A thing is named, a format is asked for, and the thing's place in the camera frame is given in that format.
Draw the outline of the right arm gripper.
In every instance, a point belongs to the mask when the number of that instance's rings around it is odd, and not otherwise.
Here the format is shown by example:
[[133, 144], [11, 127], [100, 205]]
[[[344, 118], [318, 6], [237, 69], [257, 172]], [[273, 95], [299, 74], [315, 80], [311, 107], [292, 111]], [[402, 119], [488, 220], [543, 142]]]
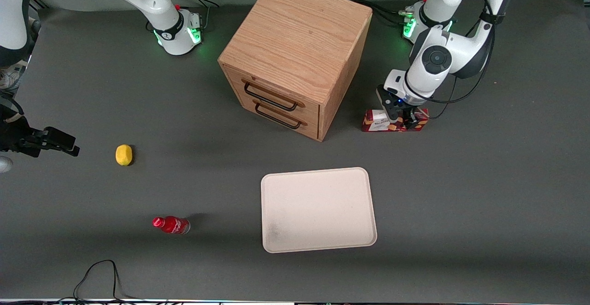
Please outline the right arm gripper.
[[75, 145], [76, 138], [54, 127], [45, 128], [45, 143], [36, 142], [35, 130], [27, 119], [13, 109], [1, 105], [0, 151], [22, 153], [38, 158], [41, 151], [57, 151], [77, 157], [80, 147]]

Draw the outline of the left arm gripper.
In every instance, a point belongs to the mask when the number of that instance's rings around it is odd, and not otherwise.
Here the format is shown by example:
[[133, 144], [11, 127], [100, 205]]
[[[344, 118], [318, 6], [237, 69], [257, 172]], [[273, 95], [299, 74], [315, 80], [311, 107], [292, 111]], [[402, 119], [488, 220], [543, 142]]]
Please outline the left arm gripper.
[[[394, 101], [420, 106], [435, 92], [435, 77], [425, 70], [392, 70], [383, 85]], [[421, 121], [430, 119], [427, 111], [417, 107]], [[404, 127], [413, 130], [419, 125], [415, 110], [404, 110]]]

